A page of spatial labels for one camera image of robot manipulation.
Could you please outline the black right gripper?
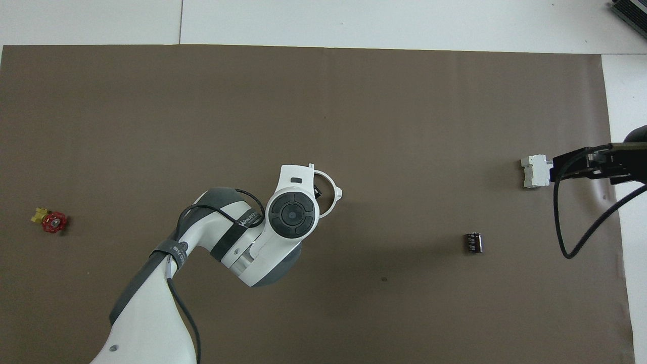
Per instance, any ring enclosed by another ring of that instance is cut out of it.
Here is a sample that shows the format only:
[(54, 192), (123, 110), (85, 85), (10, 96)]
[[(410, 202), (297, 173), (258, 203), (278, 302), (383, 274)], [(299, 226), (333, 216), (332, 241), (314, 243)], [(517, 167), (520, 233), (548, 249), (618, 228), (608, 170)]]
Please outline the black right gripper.
[[(592, 167), (589, 155), (592, 148), (577, 150), (553, 157), (550, 169), (550, 182), (580, 178), (610, 179), (610, 184), (624, 184), (637, 181), (647, 184), (647, 125), (631, 131), (622, 143), (610, 143), (601, 151), (592, 154)], [(565, 167), (574, 157), (580, 158)]]

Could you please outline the dark grey ribbed device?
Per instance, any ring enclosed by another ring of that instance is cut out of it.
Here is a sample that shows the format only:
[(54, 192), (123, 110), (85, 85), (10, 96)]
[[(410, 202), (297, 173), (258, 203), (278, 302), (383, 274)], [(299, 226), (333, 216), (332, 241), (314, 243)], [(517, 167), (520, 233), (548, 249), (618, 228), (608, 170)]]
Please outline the dark grey ribbed device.
[(647, 28), (647, 0), (612, 0), (611, 10), (623, 21)]

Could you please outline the grey white circuit breaker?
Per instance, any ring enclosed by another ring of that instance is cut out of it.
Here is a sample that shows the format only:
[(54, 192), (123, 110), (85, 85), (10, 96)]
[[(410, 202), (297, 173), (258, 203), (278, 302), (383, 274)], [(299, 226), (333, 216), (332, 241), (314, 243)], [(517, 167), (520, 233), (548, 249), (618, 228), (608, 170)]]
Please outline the grey white circuit breaker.
[(545, 155), (528, 155), (520, 159), (520, 166), (524, 169), (525, 189), (535, 189), (550, 185), (550, 170), (553, 167), (553, 161), (548, 160)]

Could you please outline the red handwheel brass valve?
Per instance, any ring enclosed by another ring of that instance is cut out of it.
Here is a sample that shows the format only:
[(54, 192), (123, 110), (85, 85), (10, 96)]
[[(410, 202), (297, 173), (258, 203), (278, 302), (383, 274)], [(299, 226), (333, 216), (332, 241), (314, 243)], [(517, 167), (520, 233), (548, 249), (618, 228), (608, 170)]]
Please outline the red handwheel brass valve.
[(45, 207), (37, 207), (30, 221), (41, 226), (47, 233), (55, 234), (65, 230), (68, 218), (67, 215)]

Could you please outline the brown paper table mat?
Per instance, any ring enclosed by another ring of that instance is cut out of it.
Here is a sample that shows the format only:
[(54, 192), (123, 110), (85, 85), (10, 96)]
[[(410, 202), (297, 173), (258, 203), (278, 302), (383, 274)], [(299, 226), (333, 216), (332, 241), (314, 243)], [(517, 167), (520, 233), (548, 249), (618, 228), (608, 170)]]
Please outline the brown paper table mat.
[(90, 362), (186, 206), (309, 163), (343, 198), (283, 279), (178, 273), (203, 364), (634, 364), (618, 218), (564, 259), (519, 162), (610, 140), (600, 56), (4, 48), (0, 364)]

